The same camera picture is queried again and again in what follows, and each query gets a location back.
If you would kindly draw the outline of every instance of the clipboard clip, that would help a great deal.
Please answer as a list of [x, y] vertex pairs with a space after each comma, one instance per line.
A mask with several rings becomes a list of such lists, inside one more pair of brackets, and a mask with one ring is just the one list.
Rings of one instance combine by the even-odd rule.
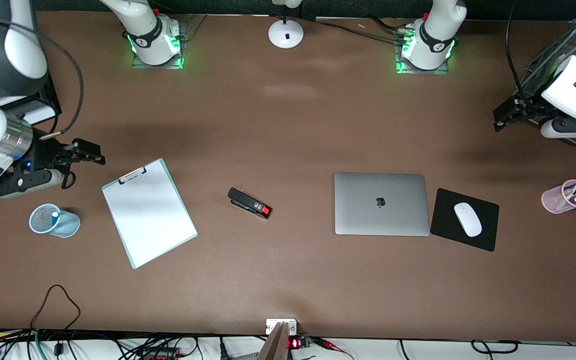
[[130, 182], [130, 180], [137, 178], [139, 175], [143, 175], [143, 174], [146, 174], [146, 166], [142, 166], [142, 167], [138, 168], [137, 170], [130, 171], [129, 173], [125, 174], [124, 176], [121, 176], [120, 178], [118, 178], [117, 182], [119, 182], [119, 185], [123, 185], [123, 184], [126, 184], [127, 182]]

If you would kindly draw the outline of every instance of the dark wall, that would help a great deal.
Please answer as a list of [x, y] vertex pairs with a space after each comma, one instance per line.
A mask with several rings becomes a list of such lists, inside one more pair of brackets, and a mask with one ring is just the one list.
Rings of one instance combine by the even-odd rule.
[[[37, 10], [109, 11], [99, 0], [33, 0]], [[508, 16], [513, 0], [465, 0], [468, 19], [501, 20]], [[281, 7], [272, 0], [150, 0], [152, 7], [169, 14], [273, 14]], [[420, 18], [432, 0], [305, 0], [304, 18], [315, 16]], [[571, 20], [576, 0], [519, 0], [517, 20]]]

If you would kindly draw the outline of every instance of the white round base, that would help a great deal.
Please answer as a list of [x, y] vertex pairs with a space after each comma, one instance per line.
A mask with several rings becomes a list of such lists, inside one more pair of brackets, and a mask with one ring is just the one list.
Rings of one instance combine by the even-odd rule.
[[268, 39], [277, 48], [292, 49], [302, 43], [304, 29], [297, 21], [288, 20], [284, 23], [283, 20], [279, 20], [270, 25]]

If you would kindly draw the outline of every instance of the pink mesh pen holder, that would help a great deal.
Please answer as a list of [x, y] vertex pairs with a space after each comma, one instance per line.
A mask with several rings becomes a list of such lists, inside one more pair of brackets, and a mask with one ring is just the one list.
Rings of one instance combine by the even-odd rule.
[[576, 180], [573, 178], [572, 180], [564, 182], [562, 185], [544, 191], [544, 193], [541, 194], [541, 204], [543, 207], [553, 214], [561, 214], [568, 210], [576, 209], [576, 203], [572, 201], [573, 198], [567, 200], [564, 195], [564, 188], [574, 184], [576, 184]]

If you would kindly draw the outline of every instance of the white floor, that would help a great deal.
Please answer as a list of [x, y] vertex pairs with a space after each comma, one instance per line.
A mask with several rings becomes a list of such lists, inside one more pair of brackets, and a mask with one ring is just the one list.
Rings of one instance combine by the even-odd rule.
[[[380, 339], [329, 339], [336, 346], [348, 351], [355, 360], [405, 360], [400, 344], [396, 340]], [[122, 341], [123, 344], [137, 346], [144, 340]], [[257, 353], [263, 346], [263, 341], [256, 337], [225, 337], [224, 342], [231, 358]], [[75, 360], [73, 354], [64, 344], [64, 354], [60, 360]], [[107, 340], [81, 340], [71, 341], [76, 360], [117, 360], [121, 353], [116, 344]], [[45, 341], [41, 347], [48, 360], [55, 360], [53, 347], [55, 341]], [[191, 351], [195, 346], [192, 338], [182, 339], [178, 346], [181, 353]], [[218, 337], [200, 337], [199, 346], [204, 360], [219, 360], [220, 349]], [[421, 341], [405, 340], [404, 346], [410, 360], [490, 360], [488, 355], [475, 352], [470, 342], [461, 341]], [[489, 344], [491, 350], [508, 350], [513, 346], [509, 344]], [[34, 343], [30, 344], [32, 360], [41, 360]], [[302, 360], [316, 356], [313, 360], [350, 360], [343, 353], [325, 350], [313, 345], [293, 351], [294, 360]], [[576, 360], [576, 346], [567, 344], [520, 344], [515, 353], [493, 355], [494, 360]], [[195, 351], [187, 360], [201, 360], [202, 356]], [[6, 360], [28, 360], [25, 342], [17, 344], [6, 356]]]

